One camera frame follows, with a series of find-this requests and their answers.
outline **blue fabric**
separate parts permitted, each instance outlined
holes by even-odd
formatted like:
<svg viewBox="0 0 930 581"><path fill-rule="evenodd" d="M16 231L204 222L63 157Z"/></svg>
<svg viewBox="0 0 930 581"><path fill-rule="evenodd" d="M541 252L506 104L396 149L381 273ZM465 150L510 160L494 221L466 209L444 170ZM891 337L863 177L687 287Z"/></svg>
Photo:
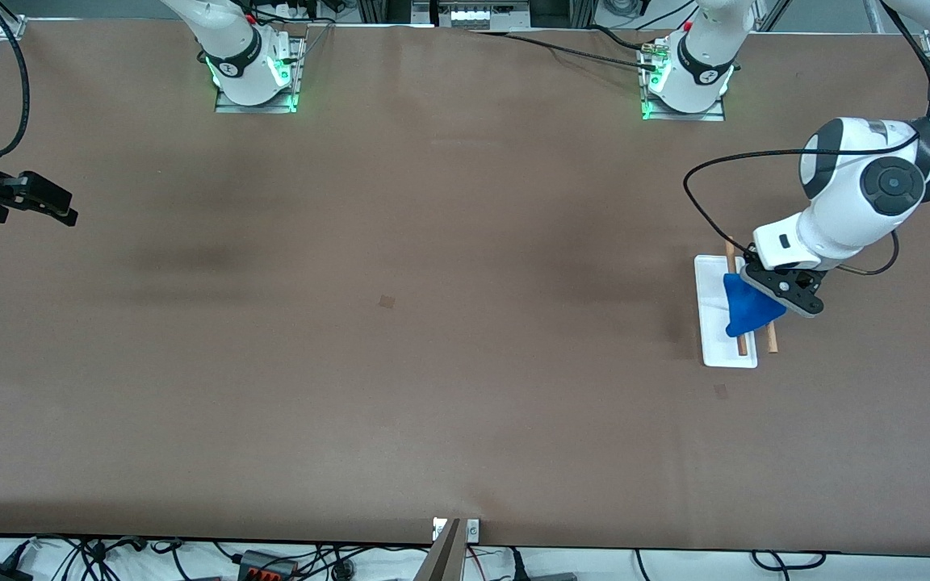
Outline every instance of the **blue fabric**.
<svg viewBox="0 0 930 581"><path fill-rule="evenodd" d="M727 292L727 308L731 312L727 337L756 331L787 312L785 305L749 286L741 275L724 274L723 289Z"/></svg>

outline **red wire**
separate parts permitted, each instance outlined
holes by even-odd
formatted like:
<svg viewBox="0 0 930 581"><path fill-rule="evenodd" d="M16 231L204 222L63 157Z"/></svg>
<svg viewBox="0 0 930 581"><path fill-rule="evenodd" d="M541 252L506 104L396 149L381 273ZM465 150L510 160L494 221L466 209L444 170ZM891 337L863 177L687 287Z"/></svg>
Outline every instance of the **red wire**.
<svg viewBox="0 0 930 581"><path fill-rule="evenodd" d="M472 547L468 548L468 552L472 555L472 562L475 563L476 569L480 570L480 578L487 581L487 574L483 572L483 566L480 565L480 556L475 554L475 549Z"/></svg>

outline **table surface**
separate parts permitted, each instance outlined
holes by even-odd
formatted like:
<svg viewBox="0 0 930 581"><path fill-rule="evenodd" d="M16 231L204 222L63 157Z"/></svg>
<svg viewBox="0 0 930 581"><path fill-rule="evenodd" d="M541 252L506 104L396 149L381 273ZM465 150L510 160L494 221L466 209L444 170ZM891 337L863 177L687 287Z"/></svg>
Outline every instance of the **table surface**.
<svg viewBox="0 0 930 581"><path fill-rule="evenodd" d="M484 544L930 552L930 203L893 271L827 277L823 316L726 370L693 283L723 248L680 187L918 115L899 38L750 37L723 123L642 121L631 70L464 31L332 30L295 115L214 114L181 23L34 22L23 49L0 169L81 220L0 227L0 532L469 515ZM15 67L3 45L0 144ZM805 206L796 163L693 184L747 239Z"/></svg>

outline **brown table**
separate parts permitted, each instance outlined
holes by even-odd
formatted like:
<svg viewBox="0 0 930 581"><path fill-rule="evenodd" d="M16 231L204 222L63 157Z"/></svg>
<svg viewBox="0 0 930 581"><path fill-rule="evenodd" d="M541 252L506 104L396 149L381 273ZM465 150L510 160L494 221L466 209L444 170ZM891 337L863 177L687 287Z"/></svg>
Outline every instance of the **brown table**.
<svg viewBox="0 0 930 581"><path fill-rule="evenodd" d="M724 123L643 122L630 70L453 30L333 30L295 115L212 113L181 23L23 48L0 168L81 220L0 227L0 532L475 515L494 544L930 552L930 205L890 274L830 276L778 356L721 370L691 260L723 247L680 188L834 115L918 115L899 38L753 36ZM15 67L3 45L0 144ZM745 239L806 203L793 158L694 185Z"/></svg>

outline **blue cloth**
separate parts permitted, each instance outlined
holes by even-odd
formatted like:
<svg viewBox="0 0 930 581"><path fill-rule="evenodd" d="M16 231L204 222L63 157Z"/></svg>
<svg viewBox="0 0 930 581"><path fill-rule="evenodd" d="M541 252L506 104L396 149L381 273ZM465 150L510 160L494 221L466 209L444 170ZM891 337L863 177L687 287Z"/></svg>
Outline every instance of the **blue cloth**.
<svg viewBox="0 0 930 581"><path fill-rule="evenodd" d="M741 275L724 274L723 289L727 292L727 309L731 312L727 337L756 331L787 312L785 305L749 286L741 279Z"/></svg>

